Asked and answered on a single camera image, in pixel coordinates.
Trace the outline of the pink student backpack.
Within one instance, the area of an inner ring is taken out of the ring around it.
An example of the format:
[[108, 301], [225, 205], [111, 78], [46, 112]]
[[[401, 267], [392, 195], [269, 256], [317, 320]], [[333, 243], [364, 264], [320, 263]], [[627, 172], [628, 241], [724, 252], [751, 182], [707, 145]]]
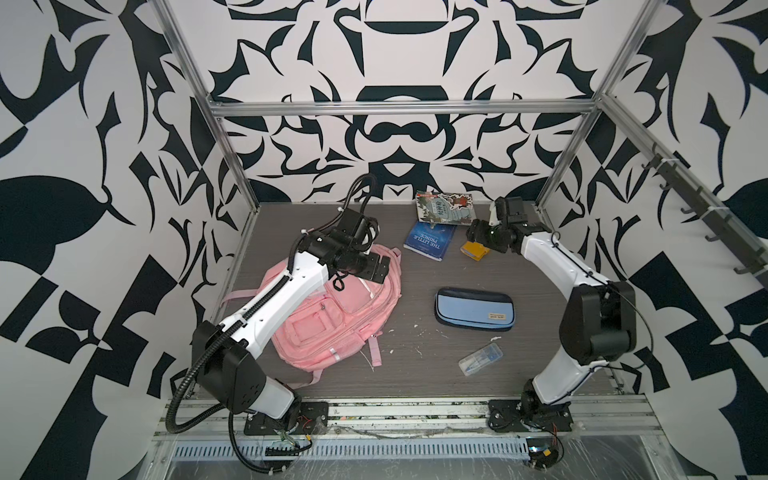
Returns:
[[401, 296], [401, 252], [379, 244], [371, 251], [390, 259], [383, 283], [348, 276], [338, 291], [328, 281], [305, 298], [271, 338], [279, 357], [311, 373], [314, 383], [323, 370], [364, 346], [370, 347], [371, 365], [381, 364], [376, 338]]

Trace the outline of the illustrated Chinese story book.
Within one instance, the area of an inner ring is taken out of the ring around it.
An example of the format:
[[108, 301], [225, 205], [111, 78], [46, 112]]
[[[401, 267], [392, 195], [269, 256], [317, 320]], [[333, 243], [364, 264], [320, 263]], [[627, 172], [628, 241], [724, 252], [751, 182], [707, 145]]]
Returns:
[[418, 192], [415, 203], [422, 223], [469, 226], [476, 219], [470, 194]]

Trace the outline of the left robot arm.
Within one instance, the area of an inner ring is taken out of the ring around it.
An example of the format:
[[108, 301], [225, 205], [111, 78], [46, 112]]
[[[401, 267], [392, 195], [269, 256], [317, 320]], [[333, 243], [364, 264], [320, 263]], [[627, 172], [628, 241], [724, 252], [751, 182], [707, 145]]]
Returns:
[[284, 266], [251, 300], [218, 324], [205, 321], [192, 340], [192, 365], [177, 388], [192, 382], [233, 414], [248, 410], [282, 419], [298, 403], [292, 388], [267, 376], [258, 358], [289, 316], [335, 274], [382, 284], [391, 257], [372, 251], [378, 221], [352, 208], [328, 224], [304, 230]]

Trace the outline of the blue pencil case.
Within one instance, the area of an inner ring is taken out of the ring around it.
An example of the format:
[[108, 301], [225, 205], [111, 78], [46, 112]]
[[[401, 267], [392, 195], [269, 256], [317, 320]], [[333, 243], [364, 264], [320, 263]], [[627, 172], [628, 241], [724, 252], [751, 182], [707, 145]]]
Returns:
[[441, 324], [473, 330], [506, 332], [516, 321], [509, 295], [456, 287], [438, 290], [434, 314]]

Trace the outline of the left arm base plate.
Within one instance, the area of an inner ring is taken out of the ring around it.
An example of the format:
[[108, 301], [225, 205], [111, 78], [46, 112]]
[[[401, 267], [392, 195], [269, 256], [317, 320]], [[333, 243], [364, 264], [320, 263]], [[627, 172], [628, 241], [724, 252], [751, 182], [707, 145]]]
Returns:
[[243, 433], [246, 436], [265, 436], [280, 431], [299, 435], [312, 434], [315, 430], [323, 430], [327, 426], [328, 417], [328, 402], [299, 401], [278, 419], [261, 412], [249, 411]]

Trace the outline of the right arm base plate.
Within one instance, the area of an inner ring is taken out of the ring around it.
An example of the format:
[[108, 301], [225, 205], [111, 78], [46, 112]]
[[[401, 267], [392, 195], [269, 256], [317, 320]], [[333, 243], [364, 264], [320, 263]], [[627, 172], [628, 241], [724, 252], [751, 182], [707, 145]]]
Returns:
[[539, 405], [523, 400], [490, 400], [487, 426], [494, 432], [571, 432], [570, 403]]

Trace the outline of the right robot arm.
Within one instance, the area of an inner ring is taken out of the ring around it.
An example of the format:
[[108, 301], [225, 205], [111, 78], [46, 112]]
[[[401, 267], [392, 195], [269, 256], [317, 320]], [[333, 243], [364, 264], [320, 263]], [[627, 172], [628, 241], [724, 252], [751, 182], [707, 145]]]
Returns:
[[467, 239], [522, 256], [567, 300], [559, 325], [560, 347], [545, 369], [526, 383], [513, 415], [530, 428], [549, 427], [567, 416], [571, 397], [595, 372], [635, 349], [634, 290], [576, 258], [562, 246], [558, 233], [528, 215], [520, 197], [494, 200], [489, 219], [473, 221]]

